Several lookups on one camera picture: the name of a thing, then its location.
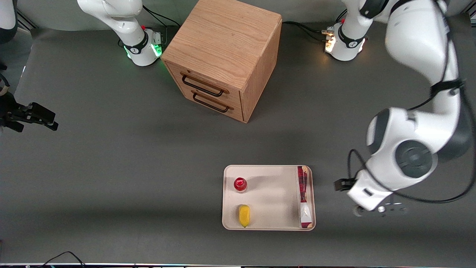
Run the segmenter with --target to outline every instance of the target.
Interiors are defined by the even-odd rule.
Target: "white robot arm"
[[[368,127],[371,158],[365,168],[355,179],[336,181],[336,190],[349,190],[347,194],[357,204],[373,210],[394,191],[426,179],[438,159],[464,154],[471,143],[470,119],[462,105],[463,83],[442,0],[343,2],[348,9],[344,23],[324,31],[329,35],[327,53],[341,61],[353,59],[362,50],[373,20],[387,22],[385,45],[389,54],[424,75],[432,85],[433,112],[396,107],[381,111]]]
[[[150,65],[161,56],[160,33],[142,28],[134,18],[142,10],[142,0],[78,0],[78,4],[116,32],[136,65]]]
[[[17,13],[13,0],[0,0],[0,44],[4,44],[17,32]]]

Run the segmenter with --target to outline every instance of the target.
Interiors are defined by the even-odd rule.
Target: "gray table surface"
[[[450,22],[474,100],[469,19]],[[338,62],[284,25],[276,69],[243,124],[186,100],[162,62],[132,64],[112,31],[37,32],[16,97],[55,111],[59,129],[4,132],[1,262],[43,262],[72,250],[85,262],[476,266],[476,191],[445,205],[405,201],[406,216],[358,218],[350,198],[333,189],[346,176],[349,149],[368,156],[367,125],[377,112],[428,96],[426,80],[386,53],[385,25],[368,35],[355,60]],[[471,163],[468,153],[440,164],[404,192],[455,195]],[[226,230],[222,174],[236,164],[309,165],[316,228]]]

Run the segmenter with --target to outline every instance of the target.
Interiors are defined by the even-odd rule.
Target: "tray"
[[[306,166],[306,200],[312,227],[301,228],[298,165],[229,165],[223,172],[222,224],[228,230],[310,231],[316,226],[312,172]],[[245,178],[246,192],[239,193],[233,183]],[[250,207],[250,224],[238,221],[240,205]]]

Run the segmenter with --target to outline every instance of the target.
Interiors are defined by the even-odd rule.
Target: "black metal handle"
[[[201,104],[205,105],[206,107],[210,107],[210,108],[212,108],[212,109],[215,110],[215,111],[219,111],[220,113],[226,113],[226,112],[228,111],[228,109],[230,108],[230,107],[227,106],[227,107],[226,107],[225,109],[223,109],[223,110],[222,110],[222,109],[219,109],[219,108],[217,108],[217,107],[215,107],[215,106],[213,106],[213,105],[211,105],[211,104],[208,104],[208,103],[206,103],[206,102],[203,102],[203,101],[201,101],[201,100],[195,98],[196,96],[197,96],[197,94],[196,94],[196,93],[193,93],[193,100],[194,100],[194,101],[196,101],[196,102],[198,102],[198,103],[201,103]]]
[[[184,74],[184,75],[182,76],[182,82],[183,82],[185,85],[187,85],[187,86],[193,87],[194,89],[200,90],[200,91],[205,92],[205,93],[207,93],[207,94],[210,94],[210,95],[212,95],[212,96],[214,96],[214,97],[220,97],[220,96],[223,94],[223,90],[220,90],[219,93],[213,93],[213,92],[211,92],[211,91],[208,91],[208,90],[206,90],[206,89],[204,89],[204,88],[201,88],[201,87],[199,87],[199,86],[197,86],[197,85],[194,85],[194,84],[192,84],[192,83],[189,83],[189,82],[185,81],[185,78],[187,78],[187,75],[186,75],[186,74]]]

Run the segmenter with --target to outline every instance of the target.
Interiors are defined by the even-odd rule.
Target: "green led light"
[[[150,46],[154,50],[154,53],[157,57],[160,57],[162,55],[162,45],[150,44]]]
[[[125,50],[125,51],[126,51],[126,53],[127,53],[127,57],[128,57],[128,58],[130,58],[129,51],[127,51],[127,48],[126,48],[126,46],[124,46],[124,50]]]

